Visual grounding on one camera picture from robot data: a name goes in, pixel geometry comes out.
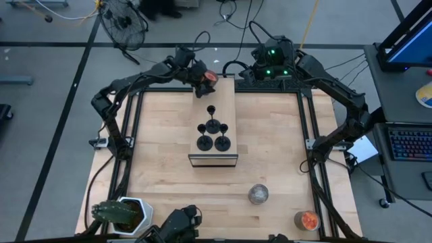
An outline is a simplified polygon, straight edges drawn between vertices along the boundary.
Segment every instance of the wooden tabletop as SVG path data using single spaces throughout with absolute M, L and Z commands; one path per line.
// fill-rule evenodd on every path
M 144 94 L 128 196 L 142 198 L 153 206 L 153 223 L 157 225 L 174 209 L 196 205 L 203 213 L 198 228 L 201 238 L 265 240 L 269 234 L 285 234 L 289 239 L 317 240 L 317 232 L 303 232 L 294 225 L 297 212 L 314 210 L 309 176 L 299 170 L 306 153 L 296 95 L 236 93 L 239 158 L 234 168 L 192 168 L 188 160 L 192 95 L 191 92 Z M 303 101 L 308 131 L 313 137 L 307 101 Z M 314 90 L 313 101 L 320 134 L 326 135 L 336 128 L 331 99 Z M 124 108 L 125 105 L 117 115 L 119 124 Z M 107 149 L 95 153 L 89 181 L 110 156 Z M 332 152 L 330 158 L 345 163 L 340 152 Z M 335 208 L 361 235 L 346 169 L 331 162 L 326 166 Z M 90 206 L 107 199 L 112 169 L 113 162 L 95 180 Z M 248 201 L 248 191 L 255 184 L 264 184 L 269 189 L 269 199 L 262 205 Z M 329 236 L 327 211 L 321 207 Z M 84 230 L 83 220 L 84 201 L 76 232 Z

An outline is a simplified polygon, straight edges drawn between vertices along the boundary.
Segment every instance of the black keyboard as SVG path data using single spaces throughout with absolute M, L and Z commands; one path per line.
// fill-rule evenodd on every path
M 389 127 L 387 135 L 394 160 L 432 162 L 432 129 Z

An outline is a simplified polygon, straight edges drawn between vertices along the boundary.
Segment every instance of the wooden box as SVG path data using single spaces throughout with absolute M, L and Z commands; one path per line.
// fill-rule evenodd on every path
M 215 92 L 196 98 L 193 96 L 192 112 L 190 120 L 190 153 L 188 155 L 193 167 L 235 167 L 237 164 L 237 133 L 236 133 L 236 101 L 234 97 L 234 79 L 221 78 L 215 86 Z M 210 136 L 213 140 L 213 147 L 209 151 L 201 151 L 196 145 L 200 136 L 197 130 L 199 124 L 206 124 L 211 119 L 207 112 L 207 107 L 214 105 L 216 112 L 213 115 L 221 124 L 228 125 L 228 131 L 225 136 L 231 141 L 230 148 L 221 152 L 215 148 L 214 141 L 222 133 L 205 135 Z

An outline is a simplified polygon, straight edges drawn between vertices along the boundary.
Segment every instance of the potted plant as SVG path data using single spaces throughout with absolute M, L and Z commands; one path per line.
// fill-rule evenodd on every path
M 151 225 L 153 208 L 140 198 L 121 197 L 92 207 L 94 219 L 110 222 L 115 234 L 133 236 Z

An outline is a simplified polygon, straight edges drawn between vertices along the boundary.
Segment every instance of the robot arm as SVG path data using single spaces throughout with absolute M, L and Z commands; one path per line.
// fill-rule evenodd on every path
M 108 149 L 116 159 L 128 159 L 131 155 L 129 142 L 122 136 L 115 121 L 117 111 L 127 95 L 142 90 L 151 84 L 164 84 L 173 79 L 184 84 L 190 84 L 195 89 L 195 95 L 198 98 L 215 92 L 213 87 L 217 83 L 217 75 L 207 70 L 202 61 L 196 61 L 191 67 L 188 67 L 194 58 L 195 53 L 193 51 L 179 48 L 175 57 L 167 57 L 147 72 L 114 80 L 94 96 L 91 101 L 92 106 L 102 117 L 108 130 Z M 109 95 L 115 95 L 112 102 L 108 97 Z
M 346 108 L 345 122 L 327 136 L 315 140 L 311 157 L 316 162 L 325 162 L 337 143 L 346 140 L 354 142 L 366 131 L 371 122 L 371 115 L 365 101 L 365 94 L 358 94 L 338 79 L 328 74 L 313 56 L 301 54 L 296 69 L 306 78 L 303 82 L 316 86 Z

